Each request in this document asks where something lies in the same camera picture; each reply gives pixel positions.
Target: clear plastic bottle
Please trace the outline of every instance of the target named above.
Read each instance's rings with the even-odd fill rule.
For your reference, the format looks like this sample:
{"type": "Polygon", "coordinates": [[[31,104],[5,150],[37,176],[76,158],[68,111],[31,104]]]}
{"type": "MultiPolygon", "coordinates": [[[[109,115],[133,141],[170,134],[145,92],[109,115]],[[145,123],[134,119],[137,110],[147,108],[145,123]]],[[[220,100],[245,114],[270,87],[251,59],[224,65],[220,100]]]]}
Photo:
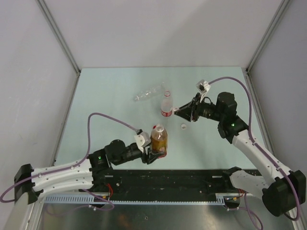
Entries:
{"type": "Polygon", "coordinates": [[[157,124],[154,127],[150,139],[152,141],[152,150],[157,152],[164,152],[164,155],[161,157],[165,157],[167,154],[167,132],[163,125],[157,124]]]}
{"type": "Polygon", "coordinates": [[[133,100],[135,102],[144,101],[156,95],[162,94],[165,91],[163,84],[156,85],[147,90],[143,90],[134,96],[133,100]]]}
{"type": "Polygon", "coordinates": [[[161,114],[162,116],[169,117],[173,112],[173,98],[170,91],[164,92],[164,97],[161,102],[161,114]]]}

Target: white bottle cap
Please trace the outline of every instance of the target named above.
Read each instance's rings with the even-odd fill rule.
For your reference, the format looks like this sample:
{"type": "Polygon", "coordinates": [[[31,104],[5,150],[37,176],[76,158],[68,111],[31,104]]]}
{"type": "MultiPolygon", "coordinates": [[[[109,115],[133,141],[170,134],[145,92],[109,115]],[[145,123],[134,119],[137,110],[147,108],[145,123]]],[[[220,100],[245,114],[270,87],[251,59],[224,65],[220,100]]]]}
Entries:
{"type": "Polygon", "coordinates": [[[185,130],[186,128],[187,128],[187,125],[186,125],[186,124],[182,124],[182,125],[181,125],[181,129],[182,129],[182,130],[185,130]]]}

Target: metal corner post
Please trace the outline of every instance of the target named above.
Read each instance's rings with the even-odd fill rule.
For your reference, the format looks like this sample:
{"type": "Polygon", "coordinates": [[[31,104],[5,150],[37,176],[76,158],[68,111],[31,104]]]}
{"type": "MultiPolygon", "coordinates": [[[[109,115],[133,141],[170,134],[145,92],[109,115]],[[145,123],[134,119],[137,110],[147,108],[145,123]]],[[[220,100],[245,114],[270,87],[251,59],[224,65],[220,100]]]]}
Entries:
{"type": "Polygon", "coordinates": [[[56,37],[57,41],[59,42],[59,45],[61,46],[64,54],[68,58],[69,62],[71,63],[71,66],[75,70],[77,74],[80,73],[80,68],[78,67],[73,55],[71,54],[71,51],[65,42],[65,39],[59,30],[58,25],[56,24],[48,6],[46,5],[44,0],[35,0],[37,2],[37,5],[39,6],[40,10],[42,11],[47,23],[50,26],[50,29],[52,30],[54,36],[56,37]]]}
{"type": "Polygon", "coordinates": [[[253,57],[251,58],[248,66],[247,66],[247,72],[249,73],[251,69],[253,68],[255,62],[257,61],[258,57],[260,56],[261,52],[263,51],[265,45],[267,44],[268,40],[271,38],[272,34],[274,33],[276,27],[278,26],[279,22],[284,16],[284,13],[287,11],[288,7],[290,6],[291,2],[293,0],[283,0],[281,4],[279,5],[279,8],[277,9],[275,15],[273,16],[273,19],[270,22],[269,27],[267,28],[266,32],[264,33],[255,53],[253,54],[253,57]]]}

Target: metal frame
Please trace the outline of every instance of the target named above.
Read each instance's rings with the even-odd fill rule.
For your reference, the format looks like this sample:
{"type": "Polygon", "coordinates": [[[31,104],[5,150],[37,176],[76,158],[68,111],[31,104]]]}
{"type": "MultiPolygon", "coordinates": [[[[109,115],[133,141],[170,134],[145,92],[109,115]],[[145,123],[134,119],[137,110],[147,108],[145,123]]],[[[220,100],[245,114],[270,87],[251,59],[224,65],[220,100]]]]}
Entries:
{"type": "Polygon", "coordinates": [[[265,147],[273,154],[274,154],[274,147],[270,138],[269,131],[267,129],[267,125],[263,116],[262,108],[260,106],[254,85],[252,83],[252,78],[250,77],[250,74],[247,73],[246,70],[242,70],[245,78],[245,82],[248,88],[248,91],[250,93],[252,103],[253,103],[253,108],[255,110],[256,114],[256,119],[258,121],[259,127],[260,127],[260,132],[263,138],[263,142],[265,147]]]}
{"type": "Polygon", "coordinates": [[[70,51],[67,43],[65,42],[65,39],[64,39],[61,31],[59,30],[59,27],[56,24],[48,6],[46,5],[44,0],[36,0],[36,2],[37,2],[37,5],[39,6],[40,10],[42,11],[47,23],[49,24],[50,29],[52,30],[54,36],[56,37],[57,41],[59,42],[60,47],[62,48],[64,54],[68,58],[71,66],[73,67],[75,72],[77,74],[79,74],[81,72],[80,68],[78,67],[77,62],[75,61],[73,55],[71,54],[71,51],[70,51]]]}
{"type": "Polygon", "coordinates": [[[265,45],[267,44],[268,40],[274,33],[276,27],[278,26],[279,22],[281,21],[282,17],[284,16],[284,13],[287,11],[289,5],[291,4],[293,0],[283,0],[281,4],[279,5],[278,10],[276,11],[275,15],[273,16],[272,21],[270,22],[269,27],[264,33],[264,36],[262,37],[253,57],[251,58],[248,66],[247,71],[250,72],[250,70],[253,68],[256,60],[259,58],[260,54],[262,53],[265,45]]]}
{"type": "MultiPolygon", "coordinates": [[[[46,21],[48,22],[48,24],[50,26],[50,29],[52,30],[54,36],[56,37],[57,41],[59,42],[59,45],[61,46],[64,54],[67,56],[70,64],[72,65],[74,71],[76,72],[76,74],[78,76],[76,83],[75,83],[74,90],[72,92],[72,96],[71,96],[71,100],[70,100],[70,103],[69,103],[69,106],[68,106],[68,110],[67,110],[65,118],[64,118],[63,128],[62,128],[60,135],[59,135],[58,144],[57,144],[57,147],[56,147],[55,152],[54,152],[54,158],[53,158],[53,161],[50,164],[50,165],[53,165],[54,161],[56,160],[56,155],[57,155],[57,152],[59,150],[59,145],[60,145],[61,140],[62,140],[63,132],[64,132],[64,129],[65,129],[66,121],[67,121],[69,111],[70,111],[70,108],[71,108],[72,100],[73,100],[73,97],[74,97],[74,94],[75,94],[75,91],[76,91],[76,88],[77,88],[78,79],[79,79],[81,70],[78,67],[78,65],[77,65],[77,63],[76,63],[68,45],[67,45],[67,43],[65,42],[65,39],[62,36],[62,34],[61,34],[61,32],[60,32],[60,30],[59,30],[59,28],[58,28],[58,26],[55,22],[50,10],[48,9],[48,7],[45,3],[45,1],[44,0],[35,0],[35,1],[37,2],[40,10],[42,11],[46,21]]],[[[257,117],[258,123],[260,125],[260,130],[261,130],[261,134],[262,134],[263,139],[264,139],[265,146],[271,153],[273,153],[272,142],[271,142],[271,139],[269,137],[268,130],[266,128],[267,126],[266,126],[266,123],[265,123],[265,120],[264,120],[264,117],[263,117],[263,113],[262,113],[259,101],[257,99],[257,95],[255,93],[255,89],[253,87],[249,72],[253,68],[256,60],[260,56],[262,50],[264,49],[264,47],[267,44],[269,38],[271,37],[271,35],[275,31],[277,25],[279,24],[282,16],[286,12],[286,10],[287,10],[287,8],[288,8],[288,6],[290,5],[291,2],[292,2],[292,0],[283,0],[282,1],[282,3],[280,4],[280,6],[279,6],[279,8],[276,12],[276,14],[274,15],[274,17],[271,21],[267,31],[265,32],[263,38],[261,39],[261,42],[258,45],[251,61],[249,62],[248,66],[246,68],[246,71],[243,71],[249,92],[251,93],[254,109],[255,109],[255,112],[256,112],[256,117],[257,117]]],[[[26,215],[31,214],[31,217],[28,221],[28,226],[27,227],[25,226],[25,229],[36,230],[38,223],[39,223],[40,213],[42,211],[43,204],[44,204],[43,200],[37,201],[35,203],[32,211],[31,211],[31,213],[26,213],[26,215]]],[[[290,215],[294,215],[294,214],[295,214],[295,211],[291,210],[290,215]]],[[[304,218],[301,218],[300,221],[293,222],[293,226],[294,226],[295,230],[303,230],[303,229],[305,229],[306,222],[305,222],[304,218]]]]}

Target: gray wall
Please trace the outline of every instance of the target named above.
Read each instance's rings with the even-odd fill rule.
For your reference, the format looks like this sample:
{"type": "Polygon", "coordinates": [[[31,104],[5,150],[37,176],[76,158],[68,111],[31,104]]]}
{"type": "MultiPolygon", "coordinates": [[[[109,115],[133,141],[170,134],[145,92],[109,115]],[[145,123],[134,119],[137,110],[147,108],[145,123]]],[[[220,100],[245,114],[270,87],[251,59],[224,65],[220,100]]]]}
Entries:
{"type": "MultiPolygon", "coordinates": [[[[0,193],[21,165],[50,164],[75,81],[36,2],[1,1],[0,193]]],[[[0,229],[12,207],[0,203],[0,229]]]]}
{"type": "Polygon", "coordinates": [[[307,175],[306,0],[291,3],[251,76],[276,156],[307,175]]]}

